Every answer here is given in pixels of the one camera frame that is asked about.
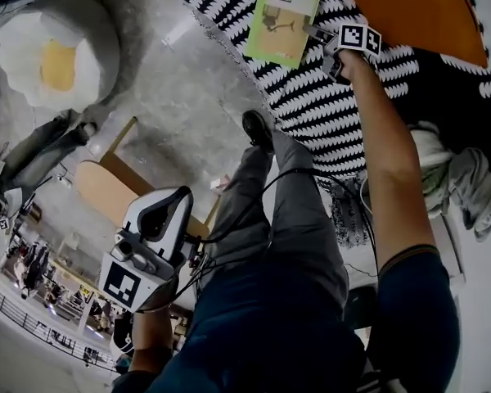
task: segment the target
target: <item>white bean bag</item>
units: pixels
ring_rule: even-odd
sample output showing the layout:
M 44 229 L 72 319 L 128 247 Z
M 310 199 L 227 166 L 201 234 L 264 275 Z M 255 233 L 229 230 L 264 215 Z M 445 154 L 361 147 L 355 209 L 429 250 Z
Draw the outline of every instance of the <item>white bean bag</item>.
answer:
M 31 106 L 82 112 L 115 86 L 115 27 L 93 0 L 34 2 L 0 28 L 0 66 Z

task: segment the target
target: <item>white cable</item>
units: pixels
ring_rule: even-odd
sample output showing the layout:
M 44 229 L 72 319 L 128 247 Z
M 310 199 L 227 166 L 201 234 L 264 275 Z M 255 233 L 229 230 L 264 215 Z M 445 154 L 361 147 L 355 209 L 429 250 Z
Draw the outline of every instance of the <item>white cable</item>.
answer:
M 367 175 L 366 175 L 366 177 L 363 179 L 363 181 L 362 181 L 362 185 L 360 185 L 360 201 L 362 202 L 363 206 L 365 206 L 365 207 L 366 207 L 366 210 L 367 210 L 367 211 L 369 211 L 369 213 L 370 213 L 371 215 L 373 215 L 373 212 L 371 211 L 371 208 L 369 208 L 369 207 L 367 206 L 366 202 L 363 200 L 362 191 L 363 191 L 363 187 L 365 186 L 366 182 L 367 182 Z

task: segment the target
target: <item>railing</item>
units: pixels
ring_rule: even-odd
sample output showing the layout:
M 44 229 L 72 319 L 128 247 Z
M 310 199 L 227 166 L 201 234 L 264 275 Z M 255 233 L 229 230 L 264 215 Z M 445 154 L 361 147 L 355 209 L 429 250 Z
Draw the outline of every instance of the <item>railing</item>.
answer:
M 62 335 L 45 323 L 40 322 L 36 318 L 32 318 L 1 293 L 0 311 L 18 326 L 41 341 L 44 341 L 67 355 L 71 355 L 76 359 L 81 359 L 85 362 L 86 367 L 91 364 L 110 371 L 114 370 L 115 361 L 113 360 L 113 357 L 99 352 L 90 346 L 78 343 L 77 341 Z

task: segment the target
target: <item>green book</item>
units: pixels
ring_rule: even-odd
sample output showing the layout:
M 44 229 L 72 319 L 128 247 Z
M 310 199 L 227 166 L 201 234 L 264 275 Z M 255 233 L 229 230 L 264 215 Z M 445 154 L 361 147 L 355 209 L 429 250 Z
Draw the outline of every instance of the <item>green book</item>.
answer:
M 297 68 L 320 0 L 257 0 L 245 54 Z

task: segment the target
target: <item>gray pants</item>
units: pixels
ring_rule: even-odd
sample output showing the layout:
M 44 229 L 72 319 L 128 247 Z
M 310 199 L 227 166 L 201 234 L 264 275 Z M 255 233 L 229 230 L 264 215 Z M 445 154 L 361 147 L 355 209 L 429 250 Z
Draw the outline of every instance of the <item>gray pants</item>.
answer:
M 69 119 L 57 116 L 36 128 L 4 159 L 0 193 L 20 187 L 26 202 L 47 174 L 77 147 L 85 146 L 88 136 L 80 128 L 64 135 Z
M 308 149 L 288 135 L 274 131 L 273 145 L 281 173 L 295 167 L 313 167 Z M 240 167 L 223 192 L 211 238 L 226 231 L 262 192 L 272 160 L 273 154 L 260 147 L 245 150 Z M 310 175 L 289 174 L 277 182 L 272 227 L 259 200 L 228 236 L 208 245 L 206 252 L 214 260 L 211 264 L 265 253 L 271 259 L 298 266 L 302 273 L 321 284 L 341 308 L 347 300 L 349 280 L 335 228 L 327 217 L 314 177 Z M 237 261 L 210 271 L 200 280 L 198 292 L 215 273 L 245 262 Z

